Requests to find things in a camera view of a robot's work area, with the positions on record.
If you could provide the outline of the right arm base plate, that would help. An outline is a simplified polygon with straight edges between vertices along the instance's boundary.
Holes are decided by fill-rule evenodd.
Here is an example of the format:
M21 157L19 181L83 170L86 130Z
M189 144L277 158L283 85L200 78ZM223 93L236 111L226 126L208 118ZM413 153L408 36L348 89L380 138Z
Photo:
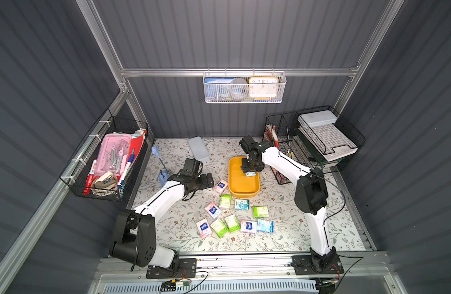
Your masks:
M296 255L292 256L290 266L298 276L345 273L338 256L320 258L318 256Z

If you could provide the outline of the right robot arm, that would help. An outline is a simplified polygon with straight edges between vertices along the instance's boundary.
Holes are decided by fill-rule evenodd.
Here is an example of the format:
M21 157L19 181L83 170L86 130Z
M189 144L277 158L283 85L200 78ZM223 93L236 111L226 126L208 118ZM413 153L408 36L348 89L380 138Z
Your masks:
M326 225L328 190L322 170L298 163L268 141L256 142L246 136L239 144L247 154L242 160L243 173L260 172L269 165L295 186L294 202L305 213L311 235L313 270L322 273L335 264L337 253Z

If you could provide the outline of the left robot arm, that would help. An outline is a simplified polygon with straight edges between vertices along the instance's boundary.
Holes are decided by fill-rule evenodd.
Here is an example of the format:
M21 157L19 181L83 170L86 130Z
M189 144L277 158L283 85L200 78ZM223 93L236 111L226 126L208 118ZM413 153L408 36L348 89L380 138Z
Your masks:
M198 177L173 175L161 190L131 210L118 214L109 255L138 267L155 266L178 269L178 255L173 249L158 245L156 224L180 200L196 191L214 187L211 173Z

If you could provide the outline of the yellow storage box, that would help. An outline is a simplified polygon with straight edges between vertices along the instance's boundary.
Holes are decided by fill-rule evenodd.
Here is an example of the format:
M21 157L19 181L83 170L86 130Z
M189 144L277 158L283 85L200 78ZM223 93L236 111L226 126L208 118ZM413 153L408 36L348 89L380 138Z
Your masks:
M229 160L229 190L235 198L253 198L260 192L260 177L257 172L253 176L243 173L242 158Z

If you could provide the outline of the teal cartoon tissue pack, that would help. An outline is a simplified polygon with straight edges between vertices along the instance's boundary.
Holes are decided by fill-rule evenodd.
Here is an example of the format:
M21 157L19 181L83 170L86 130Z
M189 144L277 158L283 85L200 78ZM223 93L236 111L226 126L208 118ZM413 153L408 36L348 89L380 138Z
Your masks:
M240 198L236 198L235 199L235 206L234 208L236 210L248 210L249 209L249 200L248 199L240 199Z

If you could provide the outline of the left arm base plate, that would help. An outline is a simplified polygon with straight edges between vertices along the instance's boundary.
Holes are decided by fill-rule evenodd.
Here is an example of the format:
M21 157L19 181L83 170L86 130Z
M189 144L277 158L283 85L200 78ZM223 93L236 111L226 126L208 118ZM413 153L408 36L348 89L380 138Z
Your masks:
M197 259L180 258L170 267L148 266L146 279L181 279L194 278L197 271Z

